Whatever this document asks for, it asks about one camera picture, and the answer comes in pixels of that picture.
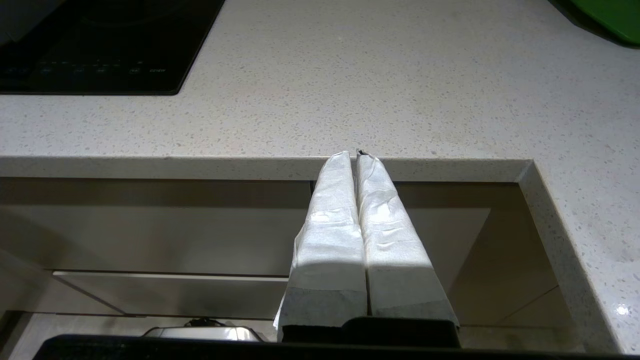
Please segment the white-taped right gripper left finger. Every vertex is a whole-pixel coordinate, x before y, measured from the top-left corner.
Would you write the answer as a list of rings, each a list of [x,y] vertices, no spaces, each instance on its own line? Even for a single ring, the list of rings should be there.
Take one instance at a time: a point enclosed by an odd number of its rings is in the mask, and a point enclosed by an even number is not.
[[[348,151],[323,164],[294,249],[273,325],[341,328],[368,314],[365,250]]]

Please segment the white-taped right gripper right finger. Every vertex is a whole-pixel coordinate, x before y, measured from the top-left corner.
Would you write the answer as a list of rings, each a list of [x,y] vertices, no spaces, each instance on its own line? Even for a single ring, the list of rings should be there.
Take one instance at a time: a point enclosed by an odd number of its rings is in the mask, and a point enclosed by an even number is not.
[[[356,200],[371,314],[448,321],[457,330],[457,315],[397,188],[370,153],[358,153]]]

